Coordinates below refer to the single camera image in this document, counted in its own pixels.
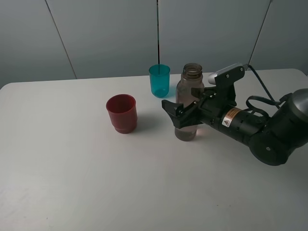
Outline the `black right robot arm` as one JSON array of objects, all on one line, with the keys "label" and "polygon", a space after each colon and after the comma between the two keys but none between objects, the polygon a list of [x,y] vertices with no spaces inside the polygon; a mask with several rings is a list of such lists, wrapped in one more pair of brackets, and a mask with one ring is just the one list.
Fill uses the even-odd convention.
[{"label": "black right robot arm", "polygon": [[285,164],[291,153],[308,142],[308,90],[284,95],[279,101],[250,96],[247,109],[237,108],[235,88],[192,89],[199,98],[188,106],[162,100],[174,127],[207,124],[249,147],[270,166]]}]

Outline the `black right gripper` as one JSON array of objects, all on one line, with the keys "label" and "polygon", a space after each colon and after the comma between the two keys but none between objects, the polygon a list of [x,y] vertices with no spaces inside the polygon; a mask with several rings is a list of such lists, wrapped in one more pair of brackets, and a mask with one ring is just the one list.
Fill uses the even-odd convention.
[{"label": "black right gripper", "polygon": [[201,112],[197,101],[187,107],[182,103],[161,101],[175,128],[196,126],[202,122],[242,144],[248,144],[268,120],[267,116],[255,115],[253,110],[237,108],[235,88],[191,88],[191,95],[199,99]]}]

